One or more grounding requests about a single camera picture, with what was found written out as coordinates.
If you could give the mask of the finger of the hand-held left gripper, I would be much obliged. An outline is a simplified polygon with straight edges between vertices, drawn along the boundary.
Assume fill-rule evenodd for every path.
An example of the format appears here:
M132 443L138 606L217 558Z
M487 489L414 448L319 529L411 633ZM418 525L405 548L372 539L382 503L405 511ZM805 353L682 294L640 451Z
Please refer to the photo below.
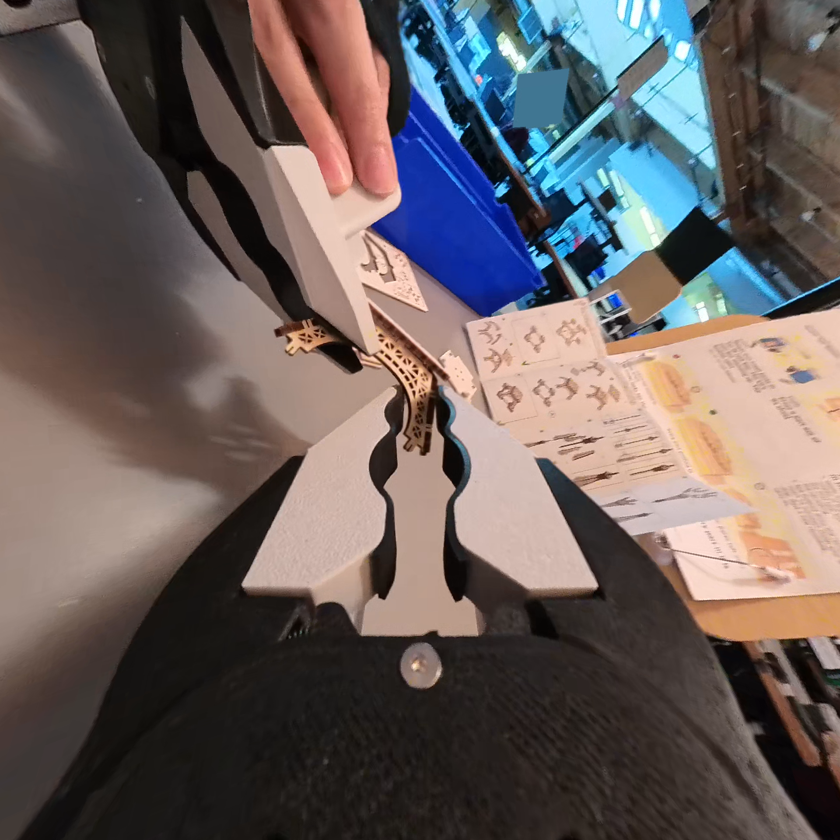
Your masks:
M401 187L378 196L353 182L333 196L314 154L300 145L266 150L265 168L307 304L357 348L375 353L379 340L359 276L362 257L355 241L399 207Z
M253 141L185 20L181 42L186 85L210 157L202 165L206 187L191 175L190 197L238 278L285 320L310 319L265 150Z

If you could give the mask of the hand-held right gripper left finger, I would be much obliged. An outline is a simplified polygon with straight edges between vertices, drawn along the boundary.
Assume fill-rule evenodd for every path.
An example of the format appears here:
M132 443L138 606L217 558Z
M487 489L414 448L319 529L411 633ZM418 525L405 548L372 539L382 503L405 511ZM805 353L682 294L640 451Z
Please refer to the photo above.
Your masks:
M403 393L388 387L304 456L243 589L252 596L335 603L355 629L396 575L396 528L386 484L397 468Z

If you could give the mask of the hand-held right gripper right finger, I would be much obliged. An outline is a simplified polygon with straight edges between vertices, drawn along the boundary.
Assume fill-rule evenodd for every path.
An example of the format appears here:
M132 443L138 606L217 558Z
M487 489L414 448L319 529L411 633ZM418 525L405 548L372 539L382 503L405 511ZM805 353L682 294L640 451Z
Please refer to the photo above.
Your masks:
M451 386L437 389L437 430L452 486L444 577L476 609L480 631L509 607L586 598L598 583L538 460Z

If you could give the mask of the wooden lattice tower base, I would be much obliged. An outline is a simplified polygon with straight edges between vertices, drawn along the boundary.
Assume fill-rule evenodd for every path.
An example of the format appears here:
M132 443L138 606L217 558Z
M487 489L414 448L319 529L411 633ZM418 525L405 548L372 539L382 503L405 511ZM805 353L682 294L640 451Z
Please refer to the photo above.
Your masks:
M285 352L319 352L349 373L363 367L381 367L389 372L404 393L407 414L404 426L406 451L427 455L432 446L438 387L454 379L431 353L405 332L381 308L371 302L375 352L365 353L319 318L284 323L274 334L284 339Z

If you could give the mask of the grey desk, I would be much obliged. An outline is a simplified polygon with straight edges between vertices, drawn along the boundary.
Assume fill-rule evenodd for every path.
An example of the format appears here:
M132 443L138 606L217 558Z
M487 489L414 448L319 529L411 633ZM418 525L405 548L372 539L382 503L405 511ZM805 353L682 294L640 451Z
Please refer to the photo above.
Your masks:
M275 371L233 357L182 297L232 265L143 151L109 82L54 32L2 46L2 838L59 838L80 806L63 715L203 532L233 560L307 444Z

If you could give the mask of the person's left hand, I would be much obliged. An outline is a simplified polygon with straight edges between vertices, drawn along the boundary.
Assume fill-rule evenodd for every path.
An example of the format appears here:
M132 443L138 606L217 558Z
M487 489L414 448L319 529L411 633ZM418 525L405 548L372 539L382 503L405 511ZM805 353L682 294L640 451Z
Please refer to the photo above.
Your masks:
M255 46L329 193L397 188L391 72L358 1L248 1Z

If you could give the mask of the wooden puzzle sheet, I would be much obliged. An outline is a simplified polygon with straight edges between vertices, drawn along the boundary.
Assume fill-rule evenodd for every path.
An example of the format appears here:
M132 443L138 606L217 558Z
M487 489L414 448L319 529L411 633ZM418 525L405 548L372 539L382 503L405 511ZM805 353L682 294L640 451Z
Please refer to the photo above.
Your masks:
M360 233L360 243L363 251L358 272L362 285L410 308L427 312L428 307L409 258L371 230Z

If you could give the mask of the white folded instruction sheet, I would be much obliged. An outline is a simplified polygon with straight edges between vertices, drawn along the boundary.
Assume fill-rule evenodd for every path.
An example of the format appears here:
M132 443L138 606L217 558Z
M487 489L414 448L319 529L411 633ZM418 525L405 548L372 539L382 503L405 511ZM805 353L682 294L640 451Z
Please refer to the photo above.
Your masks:
M750 512L689 467L665 420L606 350L592 308L567 301L465 325L492 419L547 459L626 532Z

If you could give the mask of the blue plastic bin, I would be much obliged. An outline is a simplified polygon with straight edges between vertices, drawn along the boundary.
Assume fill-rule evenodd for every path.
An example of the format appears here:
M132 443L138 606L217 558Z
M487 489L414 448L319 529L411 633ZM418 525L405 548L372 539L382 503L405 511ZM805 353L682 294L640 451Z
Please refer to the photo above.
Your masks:
M393 148L402 201L378 235L480 316L543 286L510 207L416 89Z

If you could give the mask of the colourful printed manual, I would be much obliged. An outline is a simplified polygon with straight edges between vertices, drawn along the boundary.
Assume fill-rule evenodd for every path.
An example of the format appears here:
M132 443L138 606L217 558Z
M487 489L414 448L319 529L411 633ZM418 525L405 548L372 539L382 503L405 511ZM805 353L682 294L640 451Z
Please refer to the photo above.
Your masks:
M702 601L839 592L838 309L623 353L700 477L750 512L665 539Z

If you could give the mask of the brown cardboard box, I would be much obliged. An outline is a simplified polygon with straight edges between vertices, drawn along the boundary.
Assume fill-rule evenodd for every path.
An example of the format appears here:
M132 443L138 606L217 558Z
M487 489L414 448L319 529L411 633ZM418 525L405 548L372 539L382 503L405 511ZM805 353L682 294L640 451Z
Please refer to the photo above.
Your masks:
M618 295L634 324L644 324L677 299L683 284L656 249L646 250L615 276L588 292L592 305Z

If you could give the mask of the black monitor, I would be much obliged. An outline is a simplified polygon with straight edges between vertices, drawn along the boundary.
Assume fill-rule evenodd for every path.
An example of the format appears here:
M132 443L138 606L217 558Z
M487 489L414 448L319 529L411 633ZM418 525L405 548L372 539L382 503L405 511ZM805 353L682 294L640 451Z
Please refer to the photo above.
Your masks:
M696 206L654 247L654 252L684 287L736 247L729 232Z

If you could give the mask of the wooden shelving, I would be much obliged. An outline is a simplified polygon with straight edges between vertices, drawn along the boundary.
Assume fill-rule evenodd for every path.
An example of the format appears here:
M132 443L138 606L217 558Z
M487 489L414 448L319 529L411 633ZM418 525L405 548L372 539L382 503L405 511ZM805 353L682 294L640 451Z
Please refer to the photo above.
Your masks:
M838 7L718 1L692 18L723 218L787 299L838 278Z

